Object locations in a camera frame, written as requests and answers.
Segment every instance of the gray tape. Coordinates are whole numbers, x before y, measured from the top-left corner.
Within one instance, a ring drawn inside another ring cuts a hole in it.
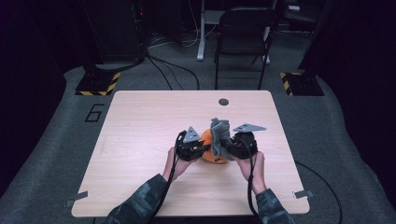
[[[86,198],[86,197],[88,197],[88,191],[81,192],[81,193],[77,194],[76,196],[74,196],[72,200],[67,201],[64,204],[64,207],[71,207],[71,206],[73,206],[75,201]]]
[[[294,197],[296,197],[296,199],[303,198],[303,197],[310,198],[310,197],[315,196],[315,194],[312,192],[312,190],[302,190],[302,191],[298,191],[298,192],[293,192],[293,194],[294,194]]]

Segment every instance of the hand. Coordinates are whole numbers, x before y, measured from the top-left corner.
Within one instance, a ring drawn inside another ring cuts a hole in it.
[[[241,168],[242,175],[246,180],[248,180],[250,176],[250,159],[241,160],[235,156],[233,159],[238,163],[239,168]],[[252,181],[252,188],[254,194],[261,193],[262,191],[266,190],[267,187],[265,186],[264,182],[264,154],[258,151],[252,157],[253,162],[256,160],[256,164],[253,170],[253,181]]]
[[[168,181],[169,175],[171,174],[174,151],[175,151],[174,147],[171,147],[168,151],[168,159],[166,160],[165,168],[163,170],[163,178],[166,181]],[[182,175],[187,170],[187,167],[189,167],[193,162],[196,161],[198,161],[198,159],[194,161],[183,161],[182,159],[179,159],[177,161],[177,165],[175,168],[175,173],[172,178],[172,181],[176,180],[180,175]]]

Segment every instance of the wooden table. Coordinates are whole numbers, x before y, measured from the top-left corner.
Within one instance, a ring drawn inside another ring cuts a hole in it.
[[[220,105],[222,98],[230,103]],[[293,196],[304,188],[269,91],[118,91],[79,189],[88,197],[75,202],[73,216],[106,217],[163,172],[181,131],[192,126],[201,134],[213,118],[230,121],[232,136],[244,123],[266,127],[254,133],[265,155],[266,185],[291,214],[308,212],[307,199]],[[199,160],[171,185],[157,216],[251,215],[247,189],[236,162]]]

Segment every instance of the chair backrest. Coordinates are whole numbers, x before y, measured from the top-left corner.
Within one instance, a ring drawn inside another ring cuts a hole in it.
[[[233,7],[224,12],[219,20],[219,27],[229,25],[248,25],[273,27],[278,24],[278,15],[269,7]]]

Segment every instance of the gray carpet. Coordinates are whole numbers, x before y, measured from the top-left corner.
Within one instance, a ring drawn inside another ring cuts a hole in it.
[[[342,205],[343,223],[396,223],[395,210],[374,172],[361,160],[359,151],[348,137],[341,108],[332,90],[318,78],[325,96],[286,94],[279,73],[297,71],[306,45],[307,38],[302,35],[277,33],[270,52],[271,63],[266,68],[262,84],[262,89],[274,96],[294,159],[319,173],[332,186]],[[175,43],[152,46],[148,52],[189,68],[198,77],[201,90],[213,90],[215,46],[213,38],[206,41],[203,62],[196,61],[198,43],[188,48]],[[230,61],[233,66],[228,66],[227,60],[221,61],[219,88],[255,90],[259,73],[243,74],[242,67],[235,66],[234,61]],[[261,65],[256,64],[257,67],[252,69],[260,69]],[[173,77],[168,68],[159,66],[174,90],[181,90],[181,87],[196,90],[195,79],[187,72],[171,67],[175,72]],[[90,218],[72,217],[71,208],[65,208],[64,203],[78,192],[114,94],[76,96],[75,87],[83,75],[82,68],[64,74],[67,80],[64,98],[32,155],[1,198],[0,223],[92,223]],[[161,73],[145,60],[121,73],[115,91],[121,90],[169,90],[169,87]],[[99,121],[84,122],[94,104],[103,104],[96,107],[103,111]],[[304,188],[311,189],[316,195],[309,199],[311,209],[307,214],[293,216],[296,223],[338,223],[339,206],[330,189],[311,171],[297,167]],[[175,218],[170,223],[211,221],[231,223],[218,217]]]

